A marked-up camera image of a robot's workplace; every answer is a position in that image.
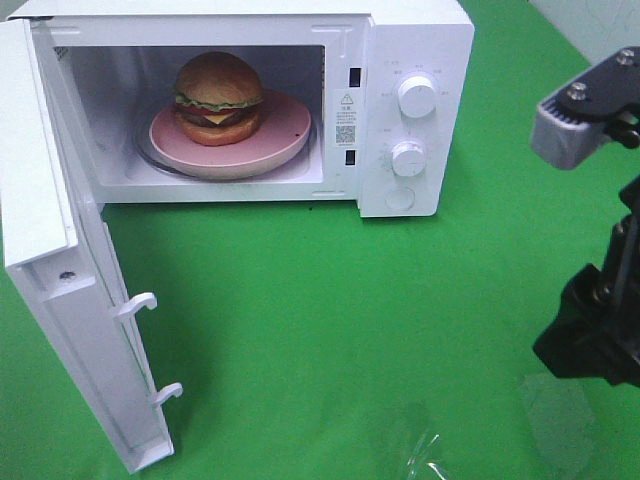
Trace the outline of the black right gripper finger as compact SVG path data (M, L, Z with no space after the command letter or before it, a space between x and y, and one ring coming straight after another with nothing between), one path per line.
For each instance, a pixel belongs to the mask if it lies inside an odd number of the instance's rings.
M639 147L639 48L627 46L538 103L531 148L571 170L601 146Z

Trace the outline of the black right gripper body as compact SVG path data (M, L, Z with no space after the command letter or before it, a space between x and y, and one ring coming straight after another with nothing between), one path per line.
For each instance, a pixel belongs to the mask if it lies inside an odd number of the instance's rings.
M602 267L588 264L567 282L533 345L557 378L639 385L639 180L619 198L629 214L613 226Z

